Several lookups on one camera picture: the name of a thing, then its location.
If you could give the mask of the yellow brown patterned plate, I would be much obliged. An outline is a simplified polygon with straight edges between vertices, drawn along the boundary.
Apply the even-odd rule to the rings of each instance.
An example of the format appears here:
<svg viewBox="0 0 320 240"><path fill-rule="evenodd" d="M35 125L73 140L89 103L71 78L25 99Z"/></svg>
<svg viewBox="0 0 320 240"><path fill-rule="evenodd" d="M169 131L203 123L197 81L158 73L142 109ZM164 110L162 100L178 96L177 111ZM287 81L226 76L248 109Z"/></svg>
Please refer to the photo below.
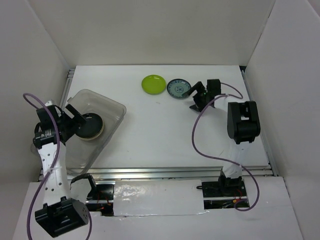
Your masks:
<svg viewBox="0 0 320 240"><path fill-rule="evenodd" d="M100 132L94 136L91 136L91 137L80 137L80 136L78 136L78 137L83 141L92 141L92 140L97 139L101 134L102 134L102 132Z"/></svg>

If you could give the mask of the black plate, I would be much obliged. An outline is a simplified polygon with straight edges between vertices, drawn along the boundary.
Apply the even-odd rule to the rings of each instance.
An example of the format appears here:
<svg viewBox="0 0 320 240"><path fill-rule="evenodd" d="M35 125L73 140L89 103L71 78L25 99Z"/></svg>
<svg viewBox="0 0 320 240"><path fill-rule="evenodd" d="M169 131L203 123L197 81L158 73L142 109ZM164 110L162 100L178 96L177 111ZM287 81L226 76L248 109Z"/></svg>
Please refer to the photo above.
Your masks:
<svg viewBox="0 0 320 240"><path fill-rule="evenodd" d="M82 139L92 139L97 137L104 128L103 119L96 113L85 113L82 115L85 123L76 131L76 135Z"/></svg>

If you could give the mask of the green plate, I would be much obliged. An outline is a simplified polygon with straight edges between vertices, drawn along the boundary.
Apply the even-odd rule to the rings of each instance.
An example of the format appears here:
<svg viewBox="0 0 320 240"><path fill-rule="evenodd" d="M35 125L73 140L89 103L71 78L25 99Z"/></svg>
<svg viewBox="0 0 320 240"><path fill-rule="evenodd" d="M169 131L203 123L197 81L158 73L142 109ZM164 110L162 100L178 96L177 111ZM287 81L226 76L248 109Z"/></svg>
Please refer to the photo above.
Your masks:
<svg viewBox="0 0 320 240"><path fill-rule="evenodd" d="M166 86L165 79L156 74L148 75L141 81L143 91L150 95L161 94L166 89Z"/></svg>

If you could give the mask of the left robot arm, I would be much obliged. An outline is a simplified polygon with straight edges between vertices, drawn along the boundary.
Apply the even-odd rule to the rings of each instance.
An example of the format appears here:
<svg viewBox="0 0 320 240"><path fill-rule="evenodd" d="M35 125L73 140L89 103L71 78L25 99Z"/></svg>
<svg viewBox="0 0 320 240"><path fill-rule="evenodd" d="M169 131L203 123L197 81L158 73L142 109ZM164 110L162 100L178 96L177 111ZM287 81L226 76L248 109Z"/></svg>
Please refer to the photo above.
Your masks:
<svg viewBox="0 0 320 240"><path fill-rule="evenodd" d="M77 135L92 139L103 128L99 115L80 114L71 104L66 109L51 102L36 110L39 123L34 130L33 144L42 162L44 189L42 208L34 212L35 221L52 238L92 224L86 201L97 197L99 187L93 177L82 174L68 181L66 142Z"/></svg>

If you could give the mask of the blue patterned plate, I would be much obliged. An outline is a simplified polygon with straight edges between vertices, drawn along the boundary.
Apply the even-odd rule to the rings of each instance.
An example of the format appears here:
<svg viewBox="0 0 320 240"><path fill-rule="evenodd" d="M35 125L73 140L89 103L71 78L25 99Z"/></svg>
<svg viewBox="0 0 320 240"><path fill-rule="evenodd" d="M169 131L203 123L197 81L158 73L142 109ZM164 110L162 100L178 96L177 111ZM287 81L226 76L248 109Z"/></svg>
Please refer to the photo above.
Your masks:
<svg viewBox="0 0 320 240"><path fill-rule="evenodd" d="M171 80L167 86L166 90L168 94L175 99L186 99L189 97L187 92L191 89L191 84L181 78L176 78Z"/></svg>

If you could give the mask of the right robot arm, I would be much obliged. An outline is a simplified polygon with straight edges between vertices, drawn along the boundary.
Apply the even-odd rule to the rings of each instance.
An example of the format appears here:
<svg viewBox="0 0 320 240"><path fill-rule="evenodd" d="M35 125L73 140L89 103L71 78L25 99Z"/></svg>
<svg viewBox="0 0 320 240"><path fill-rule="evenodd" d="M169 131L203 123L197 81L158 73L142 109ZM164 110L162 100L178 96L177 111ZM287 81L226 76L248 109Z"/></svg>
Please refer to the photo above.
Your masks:
<svg viewBox="0 0 320 240"><path fill-rule="evenodd" d="M230 150L227 158L211 157L223 161L218 178L217 190L223 196L241 189L243 165L251 143L261 133L260 119L255 101L244 101L243 94L235 87L219 79L208 79L207 86L197 82L183 97L193 96L194 105L190 108L200 115L208 107L226 112L226 131L230 139Z"/></svg>

